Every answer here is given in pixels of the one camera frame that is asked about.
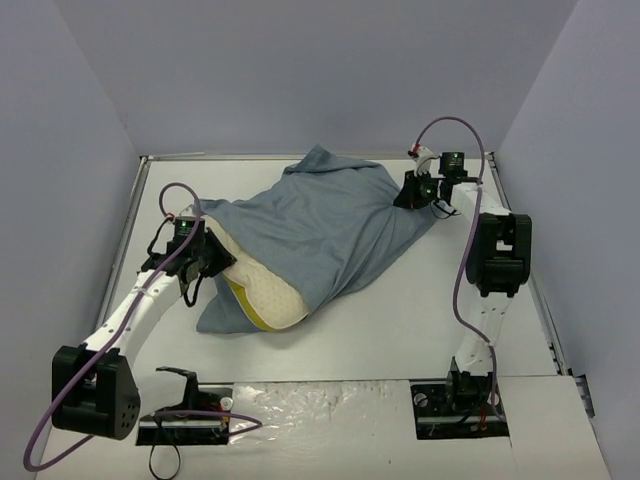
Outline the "striped pillowcase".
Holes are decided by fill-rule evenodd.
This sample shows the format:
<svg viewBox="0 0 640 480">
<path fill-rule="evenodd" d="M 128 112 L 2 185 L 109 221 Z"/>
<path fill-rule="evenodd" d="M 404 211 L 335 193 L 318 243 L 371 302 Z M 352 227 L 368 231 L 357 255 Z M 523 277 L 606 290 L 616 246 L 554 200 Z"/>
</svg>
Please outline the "striped pillowcase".
<svg viewBox="0 0 640 480">
<path fill-rule="evenodd" d="M 315 146 L 248 200 L 205 199 L 214 218 L 254 259 L 297 290 L 310 313 L 375 281 L 436 222 L 427 209 L 393 206 L 400 189 L 379 163 Z M 260 332 L 223 285 L 196 324 L 200 333 Z"/>
</svg>

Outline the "cream white pillow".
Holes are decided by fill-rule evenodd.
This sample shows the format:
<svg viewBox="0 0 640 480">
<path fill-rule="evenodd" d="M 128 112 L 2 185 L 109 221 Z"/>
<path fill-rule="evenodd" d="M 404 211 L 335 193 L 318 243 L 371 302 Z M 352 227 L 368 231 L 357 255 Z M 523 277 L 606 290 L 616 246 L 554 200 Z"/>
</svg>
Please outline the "cream white pillow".
<svg viewBox="0 0 640 480">
<path fill-rule="evenodd" d="M 221 273 L 223 285 L 252 326 L 263 331 L 288 329 L 310 313 L 301 294 L 280 276 L 247 253 L 212 217 L 205 216 L 205 226 L 235 259 Z"/>
</svg>

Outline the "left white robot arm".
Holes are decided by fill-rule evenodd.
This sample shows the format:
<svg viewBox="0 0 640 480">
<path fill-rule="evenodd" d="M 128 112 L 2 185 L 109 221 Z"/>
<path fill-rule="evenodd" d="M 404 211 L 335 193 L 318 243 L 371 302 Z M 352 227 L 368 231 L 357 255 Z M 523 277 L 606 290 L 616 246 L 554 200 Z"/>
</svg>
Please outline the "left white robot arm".
<svg viewBox="0 0 640 480">
<path fill-rule="evenodd" d="M 202 219 L 173 219 L 166 251 L 148 258 L 122 303 L 77 347 L 52 360 L 52 425 L 89 436 L 125 439 L 142 410 L 132 366 L 165 313 L 177 302 L 195 306 L 202 281 L 236 262 Z"/>
</svg>

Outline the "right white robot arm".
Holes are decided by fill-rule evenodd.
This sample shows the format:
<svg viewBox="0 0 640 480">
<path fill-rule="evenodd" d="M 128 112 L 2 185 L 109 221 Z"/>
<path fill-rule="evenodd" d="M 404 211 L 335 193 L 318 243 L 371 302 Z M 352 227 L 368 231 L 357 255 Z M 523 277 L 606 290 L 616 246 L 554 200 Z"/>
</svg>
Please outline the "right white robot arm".
<svg viewBox="0 0 640 480">
<path fill-rule="evenodd" d="M 405 172 L 394 205 L 432 207 L 470 222 L 452 299 L 454 317 L 466 332 L 443 389 L 446 406 L 465 413 L 478 403 L 479 389 L 496 393 L 495 347 L 507 309 L 530 276 L 532 220 L 487 194 L 482 176 L 465 168 L 463 153 L 435 155 L 416 146 L 408 155 L 415 167 Z M 470 379 L 480 382 L 479 389 Z"/>
</svg>

